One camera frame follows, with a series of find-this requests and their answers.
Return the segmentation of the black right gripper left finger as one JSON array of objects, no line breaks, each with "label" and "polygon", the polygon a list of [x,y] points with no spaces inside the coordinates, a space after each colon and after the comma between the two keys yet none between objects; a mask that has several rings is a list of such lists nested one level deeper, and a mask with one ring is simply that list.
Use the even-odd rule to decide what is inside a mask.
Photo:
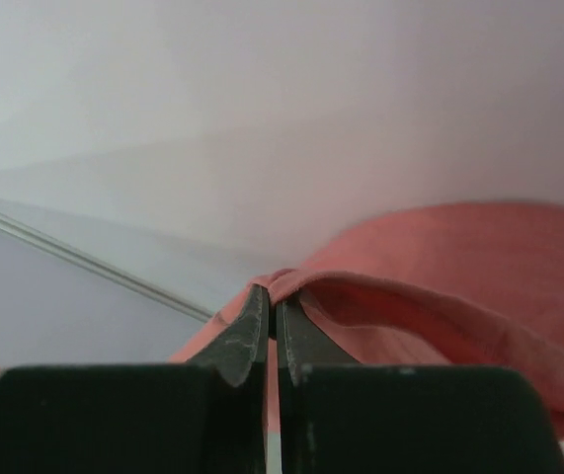
[{"label": "black right gripper left finger", "polygon": [[0,373],[0,473],[262,473],[269,296],[183,363]]}]

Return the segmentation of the salmon pink t shirt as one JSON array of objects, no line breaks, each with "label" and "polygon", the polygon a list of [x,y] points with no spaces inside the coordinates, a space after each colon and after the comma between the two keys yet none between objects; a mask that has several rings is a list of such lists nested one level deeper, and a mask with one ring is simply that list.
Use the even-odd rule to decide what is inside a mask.
[{"label": "salmon pink t shirt", "polygon": [[466,202],[384,214],[256,278],[368,364],[521,372],[564,440],[564,206]]}]

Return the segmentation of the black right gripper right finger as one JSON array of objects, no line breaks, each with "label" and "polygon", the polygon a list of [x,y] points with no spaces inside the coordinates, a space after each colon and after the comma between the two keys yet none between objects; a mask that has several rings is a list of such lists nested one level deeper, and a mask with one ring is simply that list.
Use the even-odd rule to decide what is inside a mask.
[{"label": "black right gripper right finger", "polygon": [[490,365],[363,365],[276,308],[285,473],[564,473],[533,387]]}]

